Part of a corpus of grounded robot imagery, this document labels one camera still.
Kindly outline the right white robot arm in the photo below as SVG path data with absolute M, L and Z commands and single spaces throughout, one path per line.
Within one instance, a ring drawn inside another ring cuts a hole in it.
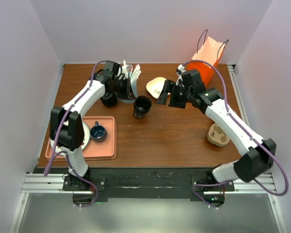
M 213 120 L 234 143 L 241 158 L 212 170 L 211 176 L 206 179 L 210 190 L 218 190 L 228 180 L 241 179 L 248 183 L 273 166 L 275 141 L 270 138 L 265 140 L 250 129 L 225 103 L 223 95 L 216 88 L 206 89 L 201 83 L 179 86 L 166 80 L 157 103 L 176 108 L 185 108 L 187 103 L 191 103 Z

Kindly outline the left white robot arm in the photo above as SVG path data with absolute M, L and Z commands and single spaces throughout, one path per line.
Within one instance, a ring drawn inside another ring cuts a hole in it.
M 44 169 L 46 177 L 56 156 L 63 155 L 68 163 L 68 176 L 79 190 L 95 188 L 90 181 L 89 166 L 81 143 L 84 140 L 83 118 L 90 107 L 106 93 L 123 100 L 135 100 L 136 82 L 129 78 L 100 76 L 90 79 L 85 87 L 67 104 L 54 107 L 50 113 L 49 138 L 53 142 L 50 160 Z

